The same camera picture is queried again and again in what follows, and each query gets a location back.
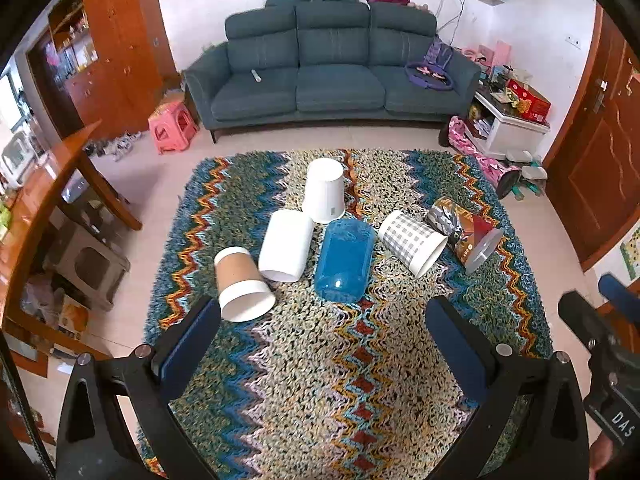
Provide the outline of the brown sleeve paper cup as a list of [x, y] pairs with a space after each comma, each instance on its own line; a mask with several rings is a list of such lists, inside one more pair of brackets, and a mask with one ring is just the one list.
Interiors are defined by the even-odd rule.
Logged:
[[215, 278], [221, 316], [233, 323], [260, 318], [276, 304], [247, 249], [233, 246], [215, 256]]

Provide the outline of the white grid pattern cup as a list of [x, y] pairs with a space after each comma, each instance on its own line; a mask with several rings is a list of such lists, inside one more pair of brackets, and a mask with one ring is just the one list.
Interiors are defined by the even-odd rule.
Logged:
[[445, 235], [400, 210], [384, 219], [378, 237], [416, 278], [431, 269], [448, 242]]

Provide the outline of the blue translucent plastic cup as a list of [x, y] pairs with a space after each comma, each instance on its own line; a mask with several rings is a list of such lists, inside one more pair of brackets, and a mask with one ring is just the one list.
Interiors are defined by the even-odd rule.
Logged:
[[354, 218], [341, 218], [326, 226], [314, 274], [314, 291], [324, 300], [356, 304], [370, 278], [375, 230]]

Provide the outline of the white cylindrical cup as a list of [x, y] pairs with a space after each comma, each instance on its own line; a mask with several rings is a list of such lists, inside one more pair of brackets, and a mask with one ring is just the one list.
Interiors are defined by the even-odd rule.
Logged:
[[275, 211], [260, 248], [260, 274], [274, 282], [297, 282], [306, 268], [312, 232], [314, 222], [303, 211]]

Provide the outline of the wooden door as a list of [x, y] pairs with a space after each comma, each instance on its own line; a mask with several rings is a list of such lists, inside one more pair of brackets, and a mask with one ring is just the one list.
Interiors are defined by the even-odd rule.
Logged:
[[547, 195], [588, 270], [639, 220], [639, 59], [600, 6], [582, 79], [544, 166]]

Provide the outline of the pink patterned bag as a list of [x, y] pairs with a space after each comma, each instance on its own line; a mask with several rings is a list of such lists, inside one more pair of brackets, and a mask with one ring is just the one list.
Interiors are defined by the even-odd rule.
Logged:
[[451, 146], [463, 155], [473, 157], [485, 178], [492, 184], [499, 198], [506, 197], [521, 177], [521, 169], [517, 166], [506, 166], [498, 159], [484, 155], [466, 133], [468, 128], [464, 121], [454, 116], [444, 127], [440, 134], [440, 140], [445, 146]]

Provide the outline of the grey plastic stool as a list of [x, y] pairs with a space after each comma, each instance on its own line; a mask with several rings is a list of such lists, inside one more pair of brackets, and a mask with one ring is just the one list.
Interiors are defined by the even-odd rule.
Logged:
[[113, 309], [116, 289], [130, 270], [127, 258], [117, 255], [83, 226], [67, 220], [56, 234], [44, 266], [82, 292], [90, 307]]

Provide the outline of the wooden table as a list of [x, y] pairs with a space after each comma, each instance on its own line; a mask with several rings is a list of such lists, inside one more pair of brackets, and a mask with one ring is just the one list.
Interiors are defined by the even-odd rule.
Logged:
[[2, 318], [20, 306], [20, 297], [43, 230], [75, 171], [82, 174], [102, 203], [127, 228], [142, 229], [142, 223], [119, 199], [84, 152], [85, 145], [98, 137], [100, 125], [100, 122], [93, 122], [55, 144], [47, 151], [46, 163], [28, 177], [17, 193], [11, 209], [9, 231], [1, 243]]

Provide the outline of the white side table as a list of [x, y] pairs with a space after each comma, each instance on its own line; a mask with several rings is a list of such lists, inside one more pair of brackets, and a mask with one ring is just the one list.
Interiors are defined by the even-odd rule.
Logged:
[[550, 127], [521, 118], [511, 105], [497, 101], [487, 89], [474, 94], [465, 120], [466, 135], [484, 155], [506, 158], [513, 151], [534, 154]]

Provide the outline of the red cardboard box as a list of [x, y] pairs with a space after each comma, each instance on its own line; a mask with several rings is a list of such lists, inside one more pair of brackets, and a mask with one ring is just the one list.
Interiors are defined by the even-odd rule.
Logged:
[[538, 122], [538, 124], [547, 122], [551, 103], [530, 84], [523, 84], [517, 79], [510, 78], [504, 91], [521, 118]]

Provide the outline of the colourful zigzag shag rug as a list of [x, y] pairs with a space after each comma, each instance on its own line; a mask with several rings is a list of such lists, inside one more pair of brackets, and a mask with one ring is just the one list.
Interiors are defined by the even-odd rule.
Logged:
[[492, 185], [468, 156], [441, 151], [332, 150], [345, 173], [348, 218], [380, 226], [395, 210], [422, 218], [450, 197], [503, 230], [466, 273], [445, 250], [415, 278], [376, 244], [356, 304], [314, 291], [324, 229], [302, 277], [273, 284], [257, 320], [223, 322], [171, 409], [221, 479], [423, 479], [474, 403], [425, 328], [427, 301], [447, 297], [495, 344], [546, 358], [552, 340], [532, 269]]

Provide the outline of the pink plastic stool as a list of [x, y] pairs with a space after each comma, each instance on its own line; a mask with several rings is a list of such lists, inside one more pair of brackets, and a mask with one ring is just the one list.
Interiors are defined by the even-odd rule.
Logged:
[[160, 102], [149, 117], [149, 128], [160, 155], [187, 150], [198, 131], [183, 100]]

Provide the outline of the wooden cabinet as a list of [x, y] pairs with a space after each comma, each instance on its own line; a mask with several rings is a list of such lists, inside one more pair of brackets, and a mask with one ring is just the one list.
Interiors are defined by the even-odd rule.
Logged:
[[60, 0], [26, 61], [54, 133], [137, 133], [178, 84], [160, 0]]

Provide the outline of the teal three-seat sofa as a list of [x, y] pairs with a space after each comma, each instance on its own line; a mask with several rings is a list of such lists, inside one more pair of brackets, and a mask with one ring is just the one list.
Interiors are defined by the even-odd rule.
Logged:
[[452, 90], [412, 84], [405, 65], [422, 60], [436, 28], [430, 12], [386, 2], [265, 6], [229, 16], [226, 41], [183, 79], [210, 132], [351, 119], [446, 122], [469, 111], [480, 66], [452, 48]]

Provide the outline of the remote control on sofa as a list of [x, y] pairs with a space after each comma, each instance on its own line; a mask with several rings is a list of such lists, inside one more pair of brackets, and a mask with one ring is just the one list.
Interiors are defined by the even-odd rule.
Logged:
[[251, 70], [250, 73], [252, 74], [254, 81], [258, 82], [258, 84], [260, 82], [262, 82], [262, 77], [259, 76], [259, 74], [256, 72], [256, 70]]

